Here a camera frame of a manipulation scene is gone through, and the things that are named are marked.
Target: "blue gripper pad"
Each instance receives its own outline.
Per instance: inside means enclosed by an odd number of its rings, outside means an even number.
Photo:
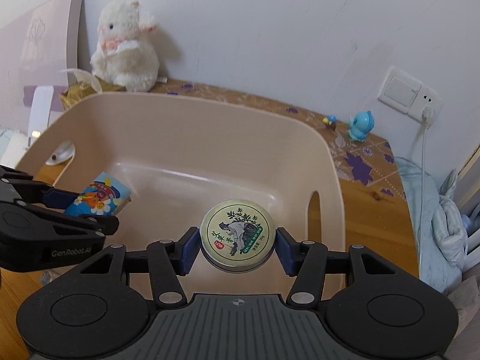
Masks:
[[[297,262],[293,258],[292,248],[282,232],[278,229],[277,236],[275,237],[275,252],[285,273],[289,276],[296,276],[298,269]]]
[[[200,230],[197,229],[183,245],[181,260],[178,264],[180,276],[187,275],[190,272],[199,251]]]
[[[45,207],[65,210],[74,202],[77,197],[78,193],[62,190],[50,190],[44,193],[42,203],[45,205]]]

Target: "white wall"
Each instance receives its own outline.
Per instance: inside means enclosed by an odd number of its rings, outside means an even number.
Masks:
[[[0,24],[45,0],[0,0]],[[85,0],[90,52],[110,0]],[[140,0],[157,15],[170,77],[265,95],[342,120],[372,110],[394,153],[420,160],[419,124],[379,103],[390,65],[445,100],[429,130],[439,180],[480,142],[480,0]],[[88,57],[80,59],[87,67]]]

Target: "snack package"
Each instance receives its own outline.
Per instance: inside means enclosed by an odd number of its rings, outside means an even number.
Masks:
[[[64,214],[73,216],[80,214],[116,215],[131,201],[130,194],[130,188],[111,175],[102,172],[67,207]]]
[[[98,77],[95,77],[102,92],[125,92],[125,87],[121,85],[110,84]],[[98,93],[92,85],[77,78],[77,83],[71,85],[66,91],[60,94],[60,101],[63,105],[63,109],[68,111],[75,104],[81,102],[83,98]]]

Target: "plush bunny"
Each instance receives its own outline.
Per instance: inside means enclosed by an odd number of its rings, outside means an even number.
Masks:
[[[160,63],[147,34],[156,28],[154,18],[143,12],[138,1],[109,3],[98,21],[92,73],[128,91],[149,91],[157,80]]]

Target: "wooden floor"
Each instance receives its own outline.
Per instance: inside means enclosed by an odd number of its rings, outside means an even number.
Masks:
[[[45,166],[36,179],[54,183],[63,166]],[[346,244],[363,244],[406,271],[418,276],[417,258],[407,203],[364,187],[360,182],[340,180],[346,217]],[[320,202],[309,207],[309,232],[320,237]],[[40,288],[40,272],[18,274],[2,269],[0,288],[0,360],[25,360],[28,352],[16,329],[20,304]]]

